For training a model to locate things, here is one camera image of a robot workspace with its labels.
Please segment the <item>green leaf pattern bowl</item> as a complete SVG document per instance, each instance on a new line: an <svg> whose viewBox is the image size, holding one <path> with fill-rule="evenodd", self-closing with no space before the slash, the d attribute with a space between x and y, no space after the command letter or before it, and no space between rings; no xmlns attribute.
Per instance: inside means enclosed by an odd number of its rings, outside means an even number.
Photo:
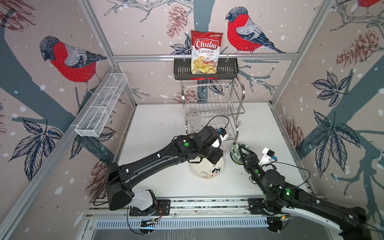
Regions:
<svg viewBox="0 0 384 240"><path fill-rule="evenodd" d="M233 162L235 162L236 164L238 165L243 165L243 162L241 159L239 159L239 150L238 150L238 145L246 145L246 147L250 148L247 144L240 144L240 143L237 143L235 144L232 149L231 149L231 152L230 152L230 156L231 156L231 159L233 160Z"/></svg>

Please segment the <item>white floral plate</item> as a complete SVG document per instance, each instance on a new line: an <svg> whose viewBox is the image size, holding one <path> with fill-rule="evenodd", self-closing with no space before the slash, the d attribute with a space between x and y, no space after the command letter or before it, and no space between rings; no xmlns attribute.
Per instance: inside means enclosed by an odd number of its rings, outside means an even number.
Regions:
<svg viewBox="0 0 384 240"><path fill-rule="evenodd" d="M212 164L204 158L198 164L190 164L192 172L201 179L213 179L224 169L224 159L220 158L216 164Z"/></svg>

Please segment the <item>silver two-tier dish rack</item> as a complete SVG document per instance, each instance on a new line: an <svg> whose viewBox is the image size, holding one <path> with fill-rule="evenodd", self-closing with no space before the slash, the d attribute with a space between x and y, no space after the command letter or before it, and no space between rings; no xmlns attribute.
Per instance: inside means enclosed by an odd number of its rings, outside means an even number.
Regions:
<svg viewBox="0 0 384 240"><path fill-rule="evenodd" d="M204 126L227 131L228 141L237 143L238 119L245 113L245 87L232 80L198 80L181 82L181 101L187 134L197 133Z"/></svg>

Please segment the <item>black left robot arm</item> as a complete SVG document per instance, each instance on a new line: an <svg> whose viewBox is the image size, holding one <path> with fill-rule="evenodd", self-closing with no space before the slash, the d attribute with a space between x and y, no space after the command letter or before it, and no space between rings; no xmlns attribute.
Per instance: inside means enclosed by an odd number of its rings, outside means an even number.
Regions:
<svg viewBox="0 0 384 240"><path fill-rule="evenodd" d="M138 190L136 185L161 170L184 162L199 164L207 159L215 165L223 156L220 146L227 137L224 128L216 130L205 126L198 133L175 136L166 147L138 161L121 166L109 164L105 175L109 210L130 206L153 213L159 206L154 192Z"/></svg>

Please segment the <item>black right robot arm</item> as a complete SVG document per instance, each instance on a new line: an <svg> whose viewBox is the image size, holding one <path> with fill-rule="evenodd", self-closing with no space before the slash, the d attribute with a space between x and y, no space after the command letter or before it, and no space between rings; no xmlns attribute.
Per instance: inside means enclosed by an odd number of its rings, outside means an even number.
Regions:
<svg viewBox="0 0 384 240"><path fill-rule="evenodd" d="M264 170L257 155L239 146L240 161L250 179L264 194L263 199L249 199L254 215L295 215L332 229L344 240L370 240L366 212L361 207L342 207L320 199L285 181L275 169Z"/></svg>

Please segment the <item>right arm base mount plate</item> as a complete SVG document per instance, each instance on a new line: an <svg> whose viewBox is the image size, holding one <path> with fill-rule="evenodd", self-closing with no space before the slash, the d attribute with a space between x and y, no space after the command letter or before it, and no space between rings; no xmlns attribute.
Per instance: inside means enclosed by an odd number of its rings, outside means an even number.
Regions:
<svg viewBox="0 0 384 240"><path fill-rule="evenodd" d="M265 199L248 199L248 210L251 215L263 215L270 217L287 216L274 206L268 206L264 203Z"/></svg>

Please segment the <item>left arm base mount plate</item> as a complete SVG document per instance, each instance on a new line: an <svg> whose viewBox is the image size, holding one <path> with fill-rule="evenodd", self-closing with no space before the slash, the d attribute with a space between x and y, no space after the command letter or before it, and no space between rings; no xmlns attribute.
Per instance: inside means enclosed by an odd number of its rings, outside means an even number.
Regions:
<svg viewBox="0 0 384 240"><path fill-rule="evenodd" d="M129 211L129 216L130 217L168 216L170 214L170 209L171 209L171 200L157 200L156 205L152 205L144 211L136 207L132 207Z"/></svg>

